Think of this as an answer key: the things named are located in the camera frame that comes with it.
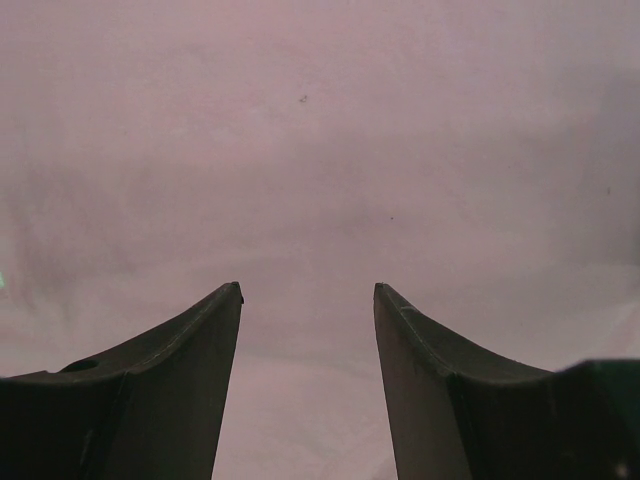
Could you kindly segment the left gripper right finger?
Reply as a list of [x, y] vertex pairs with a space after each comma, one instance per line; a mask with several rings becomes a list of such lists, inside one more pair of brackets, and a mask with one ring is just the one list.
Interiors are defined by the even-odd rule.
[[638, 477], [636, 360], [528, 366], [439, 324], [384, 283], [374, 290], [374, 323], [399, 478]]

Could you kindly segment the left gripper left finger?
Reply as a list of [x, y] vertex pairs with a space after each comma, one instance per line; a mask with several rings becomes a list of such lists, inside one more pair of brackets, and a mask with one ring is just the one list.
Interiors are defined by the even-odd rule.
[[208, 479], [244, 299], [227, 283], [57, 372], [1, 382], [5, 479]]

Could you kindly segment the pink t-shirt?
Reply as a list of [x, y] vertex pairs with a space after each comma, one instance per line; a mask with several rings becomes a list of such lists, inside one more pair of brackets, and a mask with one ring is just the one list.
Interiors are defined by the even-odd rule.
[[391, 479], [373, 290], [639, 353], [635, 1], [5, 1], [1, 372], [236, 281], [217, 479]]

